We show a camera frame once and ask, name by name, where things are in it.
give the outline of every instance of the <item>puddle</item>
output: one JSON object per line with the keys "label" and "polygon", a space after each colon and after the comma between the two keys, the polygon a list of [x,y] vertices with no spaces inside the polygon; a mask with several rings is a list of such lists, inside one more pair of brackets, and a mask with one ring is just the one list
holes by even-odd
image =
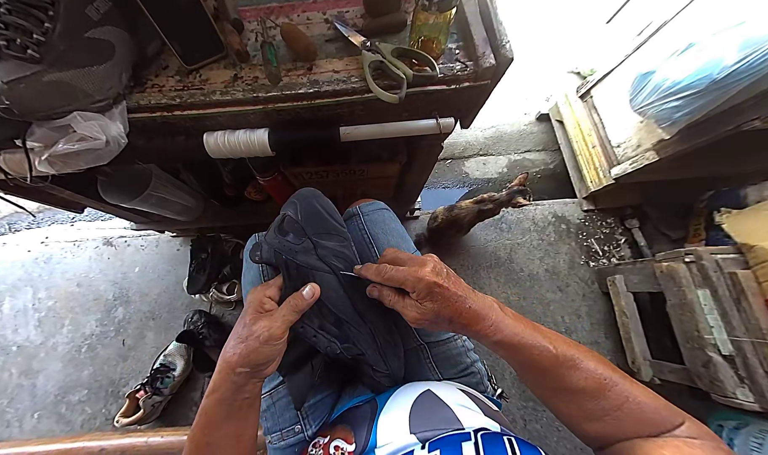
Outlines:
{"label": "puddle", "polygon": [[457,202],[468,188],[424,188],[420,192],[421,210],[433,211],[438,207],[448,206]]}

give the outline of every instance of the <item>jersey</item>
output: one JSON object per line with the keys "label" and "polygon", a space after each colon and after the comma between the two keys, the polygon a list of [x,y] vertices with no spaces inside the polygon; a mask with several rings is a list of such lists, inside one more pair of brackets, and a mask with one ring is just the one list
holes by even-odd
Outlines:
{"label": "jersey", "polygon": [[542,455],[500,407],[454,382],[412,382],[337,409],[303,455]]}

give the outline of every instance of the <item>jeans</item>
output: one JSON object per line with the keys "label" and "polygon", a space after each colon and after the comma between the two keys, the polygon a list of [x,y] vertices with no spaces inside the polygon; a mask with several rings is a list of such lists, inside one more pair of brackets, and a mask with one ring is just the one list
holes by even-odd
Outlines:
{"label": "jeans", "polygon": [[[398,217],[383,202],[365,202],[344,213],[353,246],[361,264],[377,262],[387,248],[420,254]],[[241,287],[246,300],[249,290],[275,277],[272,267],[253,263],[248,253],[263,233],[254,234],[244,250]],[[409,327],[401,333],[404,349],[404,382],[452,380],[492,395],[488,371],[467,337]],[[298,412],[285,381],[273,373],[261,395],[260,424],[269,455],[300,455],[334,409],[369,395],[362,385],[318,383]]]}

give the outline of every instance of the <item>cat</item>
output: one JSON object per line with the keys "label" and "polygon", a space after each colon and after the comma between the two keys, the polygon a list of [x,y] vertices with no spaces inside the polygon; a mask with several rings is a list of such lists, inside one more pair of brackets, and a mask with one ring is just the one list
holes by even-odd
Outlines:
{"label": "cat", "polygon": [[474,226],[497,216],[504,208],[518,209],[533,201],[533,193],[527,188],[527,172],[522,172],[501,193],[481,194],[467,201],[442,206],[432,212],[425,233],[416,236],[419,250],[440,248],[461,239]]}

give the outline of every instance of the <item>smartphone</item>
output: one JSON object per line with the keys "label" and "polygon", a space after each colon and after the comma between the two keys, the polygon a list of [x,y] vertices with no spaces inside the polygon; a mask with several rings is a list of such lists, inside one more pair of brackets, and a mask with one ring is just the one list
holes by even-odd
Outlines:
{"label": "smartphone", "polygon": [[138,0],[159,34],[186,68],[202,67],[227,53],[201,0]]}

